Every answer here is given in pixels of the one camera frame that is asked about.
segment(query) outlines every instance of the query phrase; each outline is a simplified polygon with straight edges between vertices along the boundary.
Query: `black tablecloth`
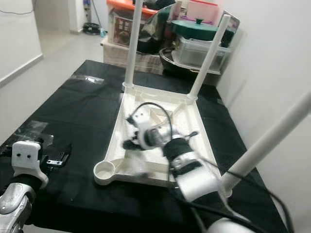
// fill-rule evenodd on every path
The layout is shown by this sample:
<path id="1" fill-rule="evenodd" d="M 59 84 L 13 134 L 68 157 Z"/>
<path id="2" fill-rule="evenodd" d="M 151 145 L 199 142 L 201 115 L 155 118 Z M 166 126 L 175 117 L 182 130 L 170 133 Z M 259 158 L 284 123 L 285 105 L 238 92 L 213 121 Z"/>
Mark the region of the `black tablecloth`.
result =
<path id="1" fill-rule="evenodd" d="M 31 222 L 38 227 L 69 232 L 198 231 L 192 212 L 177 203 L 165 188 L 125 182 L 95 184 L 93 168 L 108 148 L 121 103 L 125 70 L 85 61 L 74 74 L 104 81 L 95 84 L 67 80 L 24 123 L 47 122 L 43 133 L 54 135 L 54 147 L 64 148 L 68 143 L 73 146 L 67 165 L 55 169 L 46 189 L 38 193 Z M 173 92 L 188 93 L 192 83 L 193 80 L 178 77 L 135 73 L 135 84 Z M 228 169 L 246 151 L 235 125 L 215 87 L 203 86 L 197 105 L 217 164 L 221 169 Z M 0 188 L 12 175 L 10 159 L 0 158 Z M 248 178 L 264 185 L 255 169 Z M 271 198 L 245 182 L 236 186 L 229 203 L 269 232 L 285 232 Z M 205 204 L 219 208 L 217 201 Z M 218 218 L 205 216 L 208 224 Z"/>

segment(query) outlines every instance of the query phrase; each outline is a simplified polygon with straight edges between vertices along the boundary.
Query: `white plastic tray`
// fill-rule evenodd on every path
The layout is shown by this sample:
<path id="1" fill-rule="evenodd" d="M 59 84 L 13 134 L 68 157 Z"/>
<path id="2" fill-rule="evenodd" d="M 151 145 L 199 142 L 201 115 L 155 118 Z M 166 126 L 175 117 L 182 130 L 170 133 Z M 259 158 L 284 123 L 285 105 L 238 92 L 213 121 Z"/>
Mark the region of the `white plastic tray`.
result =
<path id="1" fill-rule="evenodd" d="M 195 101 L 190 101 L 185 94 L 135 85 L 134 88 L 126 88 L 107 153 L 104 160 L 94 167 L 96 183 L 107 185 L 118 180 L 167 186 L 168 162 L 160 148 L 137 151 L 125 150 L 122 147 L 123 141 L 133 137 L 137 130 L 126 121 L 126 118 L 143 102 L 155 102 L 164 107 L 171 117 L 172 124 L 181 134 L 188 135 L 198 131 L 199 134 L 191 138 L 190 146 L 216 164 Z M 155 106 L 145 105 L 141 110 L 150 114 L 154 124 L 165 121 L 165 115 Z M 220 178 L 218 169 L 214 167 L 211 169 Z"/>

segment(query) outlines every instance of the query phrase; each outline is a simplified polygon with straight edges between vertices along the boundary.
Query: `cable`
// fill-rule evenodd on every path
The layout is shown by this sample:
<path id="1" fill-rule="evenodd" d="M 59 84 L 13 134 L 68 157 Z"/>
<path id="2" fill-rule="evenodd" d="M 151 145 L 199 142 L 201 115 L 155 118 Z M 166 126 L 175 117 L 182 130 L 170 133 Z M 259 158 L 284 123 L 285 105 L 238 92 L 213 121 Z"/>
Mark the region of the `cable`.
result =
<path id="1" fill-rule="evenodd" d="M 153 102 L 145 102 L 145 103 L 142 103 L 140 106 L 138 106 L 138 107 L 134 110 L 134 112 L 132 113 L 132 115 L 134 115 L 135 112 L 136 112 L 140 107 L 142 107 L 142 106 L 144 106 L 144 105 L 154 105 L 154 106 L 160 108 L 160 109 L 164 112 L 164 114 L 165 114 L 165 116 L 166 116 L 166 118 L 167 118 L 167 121 L 169 122 L 169 125 L 170 125 L 171 140 L 172 140 L 172 139 L 173 139 L 173 127 L 172 127 L 171 118 L 170 118 L 169 114 L 167 113 L 167 111 L 166 111 L 161 105 L 159 105 L 159 104 L 157 104 L 157 103 L 153 103 Z"/>
<path id="2" fill-rule="evenodd" d="M 212 162 L 208 161 L 207 159 L 201 157 L 202 160 L 204 160 L 205 162 L 207 162 L 208 164 L 220 169 L 216 164 L 213 164 Z M 259 184 L 257 184 L 256 182 L 254 181 L 251 181 L 249 180 L 248 178 L 245 178 L 244 176 L 241 176 L 237 173 L 234 173 L 234 172 L 231 172 L 231 171 L 225 171 L 224 169 L 221 169 L 222 172 L 227 172 L 243 181 L 246 181 L 249 185 L 251 185 L 252 187 L 254 188 L 257 188 L 258 190 L 272 196 L 282 207 L 282 210 L 284 212 L 284 215 L 285 215 L 285 220 L 286 220 L 286 225 L 287 225 L 287 230 L 289 233 L 294 233 L 294 226 L 293 226 L 293 222 L 292 222 L 292 219 L 291 219 L 291 216 L 290 216 L 290 213 L 289 213 L 289 210 L 287 208 L 287 206 L 285 205 L 285 203 L 276 195 L 274 194 L 273 192 L 271 192 L 270 190 L 268 190 L 267 188 L 265 187 L 262 187 L 260 186 Z"/>
<path id="3" fill-rule="evenodd" d="M 10 12 L 10 11 L 3 11 L 3 10 L 0 10 L 0 12 L 5 13 L 5 14 L 14 14 L 14 15 L 27 15 L 27 14 L 31 14 L 32 12 L 35 11 L 36 3 L 37 3 L 37 0 L 35 0 L 35 2 L 34 2 L 33 9 L 29 12 L 18 13 L 18 12 Z"/>
<path id="4" fill-rule="evenodd" d="M 245 226 L 246 228 L 248 229 L 251 229 L 252 231 L 255 231 L 257 233 L 267 233 L 264 229 L 262 229 L 261 227 L 259 226 L 256 226 L 255 224 L 253 224 L 252 222 L 249 222 L 249 221 L 246 221 L 240 217 L 237 217 L 237 216 L 234 216 L 234 215 L 228 215 L 222 211 L 219 211 L 217 209 L 214 209 L 214 208 L 210 208 L 210 207 L 207 207 L 207 206 L 203 206 L 203 205 L 200 205 L 200 204 L 196 204 L 196 203 L 193 203 L 193 202 L 189 202 L 189 201 L 186 201 L 184 199 L 181 199 L 179 198 L 177 195 L 175 195 L 173 193 L 173 191 L 170 189 L 170 166 L 169 166 L 169 169 L 168 169 L 168 178 L 167 178 L 167 181 L 168 181 L 168 191 L 169 193 L 176 199 L 178 200 L 179 202 L 181 202 L 182 204 L 185 204 L 187 206 L 190 206 L 192 208 L 195 208 L 195 209 L 198 209 L 198 210 L 203 210 L 203 211 L 206 211 L 206 212 L 209 212 L 209 213 L 212 213 L 212 214 L 215 214 L 215 215 L 219 215 L 221 217 L 226 217 L 226 218 L 229 218 L 231 219 L 232 221 L 236 222 L 236 223 L 239 223 L 241 224 L 242 226 Z"/>
<path id="5" fill-rule="evenodd" d="M 95 10 L 95 13 L 96 13 L 96 17 L 97 17 L 99 26 L 102 28 L 102 24 L 101 24 L 101 21 L 99 20 L 99 17 L 98 17 L 98 14 L 97 14 L 97 10 L 96 10 L 96 6 L 95 6 L 95 4 L 94 4 L 94 0 L 92 0 L 92 3 L 93 3 L 93 6 L 94 6 L 94 10 Z"/>

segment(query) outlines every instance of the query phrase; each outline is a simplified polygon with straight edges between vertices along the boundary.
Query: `white pole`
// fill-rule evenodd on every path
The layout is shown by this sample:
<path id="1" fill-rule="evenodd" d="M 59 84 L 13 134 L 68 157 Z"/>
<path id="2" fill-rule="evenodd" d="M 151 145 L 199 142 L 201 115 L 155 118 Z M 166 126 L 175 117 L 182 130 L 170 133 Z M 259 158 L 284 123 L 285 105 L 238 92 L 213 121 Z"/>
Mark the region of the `white pole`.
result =
<path id="1" fill-rule="evenodd" d="M 135 58 L 136 58 L 137 43 L 138 43 L 138 36 L 139 36 L 142 3 L 143 3 L 143 0 L 136 0 L 135 2 L 135 11 L 134 11 L 133 23 L 132 23 L 131 40 L 130 40 L 129 51 L 127 54 L 125 80 L 122 84 L 124 87 L 133 87 Z"/>
<path id="2" fill-rule="evenodd" d="M 231 16 L 230 15 L 224 15 L 223 19 L 219 25 L 219 28 L 215 34 L 215 37 L 213 39 L 212 44 L 210 45 L 210 48 L 208 50 L 208 53 L 204 59 L 204 62 L 202 64 L 202 67 L 198 73 L 198 76 L 196 77 L 194 84 L 192 86 L 192 89 L 189 94 L 187 94 L 188 98 L 191 100 L 197 100 L 198 99 L 198 93 L 199 90 L 201 89 L 201 86 L 204 82 L 204 79 L 206 77 L 206 74 L 209 70 L 210 65 L 213 62 L 213 59 L 215 57 L 215 54 L 217 52 L 217 47 L 225 33 L 225 30 L 227 29 L 229 20 Z"/>
<path id="3" fill-rule="evenodd" d="M 272 151 L 309 113 L 311 110 L 311 92 L 304 95 L 289 111 L 266 132 L 247 152 L 229 169 L 230 172 L 246 176 L 255 166 Z M 226 195 L 241 181 L 226 172 L 221 177 Z"/>

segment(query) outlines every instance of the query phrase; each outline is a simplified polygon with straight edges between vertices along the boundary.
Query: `green lid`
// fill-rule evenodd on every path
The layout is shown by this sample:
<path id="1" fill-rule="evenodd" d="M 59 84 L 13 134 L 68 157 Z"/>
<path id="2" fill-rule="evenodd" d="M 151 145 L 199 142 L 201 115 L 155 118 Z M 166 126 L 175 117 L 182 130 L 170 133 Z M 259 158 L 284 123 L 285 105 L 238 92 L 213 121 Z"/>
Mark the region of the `green lid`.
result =
<path id="1" fill-rule="evenodd" d="M 196 22 L 174 20 L 172 22 L 172 31 L 186 39 L 213 40 L 218 28 L 201 22 L 202 19 L 197 19 Z"/>

